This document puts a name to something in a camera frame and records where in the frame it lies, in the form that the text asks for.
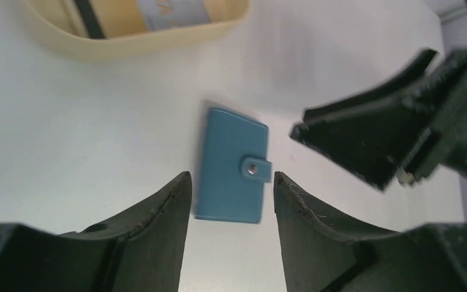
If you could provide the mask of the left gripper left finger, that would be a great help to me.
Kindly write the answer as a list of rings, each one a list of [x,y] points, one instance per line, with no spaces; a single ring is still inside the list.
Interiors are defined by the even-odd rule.
[[[0,291],[178,291],[191,203],[182,172],[81,232],[0,223]]]

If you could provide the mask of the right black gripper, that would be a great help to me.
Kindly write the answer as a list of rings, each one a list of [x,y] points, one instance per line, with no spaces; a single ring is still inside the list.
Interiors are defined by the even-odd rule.
[[[380,191],[395,176],[412,186],[440,165],[467,177],[467,47],[391,95],[423,78],[437,54],[423,48],[379,86],[306,109],[290,138]]]

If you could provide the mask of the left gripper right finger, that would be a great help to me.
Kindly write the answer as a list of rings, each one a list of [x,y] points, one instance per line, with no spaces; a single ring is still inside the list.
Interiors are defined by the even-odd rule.
[[[404,232],[358,220],[274,175],[288,291],[467,291],[467,223]]]

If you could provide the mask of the blue leather card holder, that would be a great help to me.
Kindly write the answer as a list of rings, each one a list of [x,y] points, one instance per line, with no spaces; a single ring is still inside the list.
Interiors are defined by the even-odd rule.
[[[261,221],[265,184],[272,178],[268,141],[269,128],[260,121],[225,108],[208,109],[196,219]]]

